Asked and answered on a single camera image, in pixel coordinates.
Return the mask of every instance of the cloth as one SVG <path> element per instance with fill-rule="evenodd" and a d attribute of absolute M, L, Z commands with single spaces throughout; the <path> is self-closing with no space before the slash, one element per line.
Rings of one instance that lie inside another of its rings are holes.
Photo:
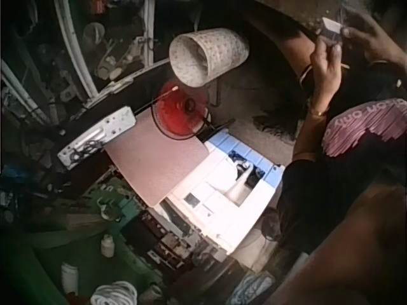
<path fill-rule="evenodd" d="M 283 174 L 277 204 L 283 244 L 310 254 L 383 173 L 406 185 L 407 94 L 397 87 L 401 77 L 388 64 L 348 71 L 331 101 L 317 161 L 295 161 Z M 303 87 L 312 92 L 312 73 Z M 374 107 L 372 119 L 368 109 Z M 349 119 L 355 111 L 360 118 Z M 344 118 L 347 124 L 338 124 Z"/>

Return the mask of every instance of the white coil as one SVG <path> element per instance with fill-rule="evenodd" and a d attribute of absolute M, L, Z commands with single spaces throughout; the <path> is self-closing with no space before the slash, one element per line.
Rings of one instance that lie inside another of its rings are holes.
<path fill-rule="evenodd" d="M 137 305 L 137 291 L 127 281 L 116 281 L 97 287 L 90 302 L 92 305 Z"/>

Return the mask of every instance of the white bottle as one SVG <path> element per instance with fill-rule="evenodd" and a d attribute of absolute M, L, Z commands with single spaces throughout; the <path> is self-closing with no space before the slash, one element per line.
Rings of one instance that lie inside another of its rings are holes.
<path fill-rule="evenodd" d="M 111 235 L 105 234 L 103 236 L 103 239 L 100 243 L 100 252 L 102 252 L 102 255 L 107 258 L 113 257 L 114 241 L 113 241 L 113 237 Z"/>

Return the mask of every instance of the wrist bangle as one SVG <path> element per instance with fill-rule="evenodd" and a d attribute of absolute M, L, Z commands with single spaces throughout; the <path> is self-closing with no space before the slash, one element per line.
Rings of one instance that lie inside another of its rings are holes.
<path fill-rule="evenodd" d="M 327 108 L 325 111 L 317 111 L 314 107 L 310 106 L 310 112 L 313 116 L 326 116 L 326 113 L 328 112 L 329 108 Z"/>

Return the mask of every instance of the electric fan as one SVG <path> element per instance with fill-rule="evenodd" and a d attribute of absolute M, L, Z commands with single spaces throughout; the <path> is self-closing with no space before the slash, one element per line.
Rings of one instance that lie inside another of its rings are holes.
<path fill-rule="evenodd" d="M 212 128 L 206 88 L 188 88 L 171 79 L 157 96 L 151 112 L 156 126 L 167 137 L 186 140 L 200 133 L 205 125 Z"/>

